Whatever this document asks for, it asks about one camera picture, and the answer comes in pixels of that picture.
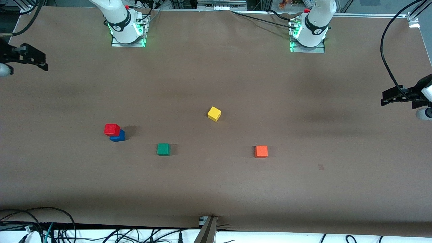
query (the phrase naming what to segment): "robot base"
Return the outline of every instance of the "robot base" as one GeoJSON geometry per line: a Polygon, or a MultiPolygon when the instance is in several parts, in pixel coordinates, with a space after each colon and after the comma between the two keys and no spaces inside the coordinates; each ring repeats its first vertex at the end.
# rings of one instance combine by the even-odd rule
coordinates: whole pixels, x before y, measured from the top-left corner
{"type": "Polygon", "coordinates": [[[304,52],[304,53],[325,53],[325,45],[324,41],[321,41],[320,44],[314,47],[308,47],[300,44],[300,42],[293,38],[291,35],[289,36],[289,50],[291,52],[304,52]]]}

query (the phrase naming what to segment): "orange cube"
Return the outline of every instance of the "orange cube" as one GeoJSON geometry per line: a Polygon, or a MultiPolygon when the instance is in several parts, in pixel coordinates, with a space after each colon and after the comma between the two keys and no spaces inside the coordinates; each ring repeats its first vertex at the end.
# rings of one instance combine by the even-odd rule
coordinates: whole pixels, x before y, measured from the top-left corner
{"type": "Polygon", "coordinates": [[[255,147],[255,158],[266,158],[268,156],[267,146],[258,145],[255,147]]]}

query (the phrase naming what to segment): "metal bracket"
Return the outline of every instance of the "metal bracket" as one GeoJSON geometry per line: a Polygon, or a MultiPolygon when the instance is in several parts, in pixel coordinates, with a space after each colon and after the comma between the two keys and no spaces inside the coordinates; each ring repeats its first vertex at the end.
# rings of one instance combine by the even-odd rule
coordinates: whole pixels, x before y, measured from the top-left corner
{"type": "Polygon", "coordinates": [[[420,28],[418,16],[431,4],[432,0],[423,0],[414,8],[412,12],[408,13],[407,18],[410,28],[420,28]]]}
{"type": "Polygon", "coordinates": [[[194,243],[214,243],[216,234],[217,217],[208,216],[194,243]]]}
{"type": "Polygon", "coordinates": [[[410,28],[420,28],[419,18],[413,17],[410,15],[410,13],[408,13],[407,19],[408,19],[408,24],[410,25],[410,28]]]}

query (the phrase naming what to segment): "yellow cube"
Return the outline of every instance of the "yellow cube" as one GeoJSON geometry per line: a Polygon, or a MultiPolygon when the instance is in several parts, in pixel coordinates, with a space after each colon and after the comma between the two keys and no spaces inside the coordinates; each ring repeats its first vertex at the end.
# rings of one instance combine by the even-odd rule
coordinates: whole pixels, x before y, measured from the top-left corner
{"type": "Polygon", "coordinates": [[[212,106],[212,108],[209,110],[209,113],[207,113],[207,117],[210,120],[217,122],[217,120],[219,119],[221,114],[222,114],[222,111],[220,111],[216,107],[212,106]]]}

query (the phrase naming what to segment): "cube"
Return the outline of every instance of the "cube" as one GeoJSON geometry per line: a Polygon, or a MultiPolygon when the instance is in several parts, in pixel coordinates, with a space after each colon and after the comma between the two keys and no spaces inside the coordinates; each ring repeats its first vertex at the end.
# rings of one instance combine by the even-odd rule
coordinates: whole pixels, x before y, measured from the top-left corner
{"type": "Polygon", "coordinates": [[[120,126],[115,123],[105,124],[104,134],[108,137],[118,137],[120,136],[120,126]]]}
{"type": "Polygon", "coordinates": [[[267,158],[268,150],[267,146],[258,145],[255,147],[255,158],[267,158]]]}
{"type": "Polygon", "coordinates": [[[207,117],[214,121],[217,122],[217,120],[219,120],[220,115],[222,114],[222,111],[220,111],[219,109],[217,109],[216,107],[212,106],[212,108],[209,110],[209,112],[207,113],[207,117]]]}
{"type": "Polygon", "coordinates": [[[157,154],[160,156],[168,156],[171,153],[169,144],[158,144],[157,154]]]}
{"type": "Polygon", "coordinates": [[[124,131],[120,130],[120,134],[118,137],[109,137],[109,140],[113,141],[113,142],[121,142],[124,141],[124,131]]]}

